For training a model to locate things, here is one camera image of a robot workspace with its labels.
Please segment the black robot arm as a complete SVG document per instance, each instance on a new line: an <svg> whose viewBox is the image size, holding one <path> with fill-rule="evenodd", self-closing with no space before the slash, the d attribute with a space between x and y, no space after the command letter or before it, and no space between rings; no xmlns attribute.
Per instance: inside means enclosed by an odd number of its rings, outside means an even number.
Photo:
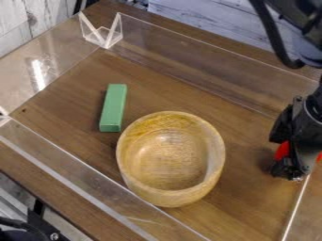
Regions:
<svg viewBox="0 0 322 241"><path fill-rule="evenodd" d="M262 0L254 5L280 62L291 69L322 69L322 0ZM290 58L270 11L294 29L298 58ZM322 77L315 91L292 98L268 134L279 145L270 175L298 181L311 174L322 157Z"/></svg>

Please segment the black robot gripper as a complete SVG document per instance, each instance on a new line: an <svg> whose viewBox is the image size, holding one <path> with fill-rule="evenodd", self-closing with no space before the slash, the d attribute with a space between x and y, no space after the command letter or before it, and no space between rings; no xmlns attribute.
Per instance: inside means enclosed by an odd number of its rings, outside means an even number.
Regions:
<svg viewBox="0 0 322 241"><path fill-rule="evenodd" d="M322 152L322 85L310 95L292 98L272 124L268 141L283 143L288 138L290 153L275 153L270 175L302 181Z"/></svg>

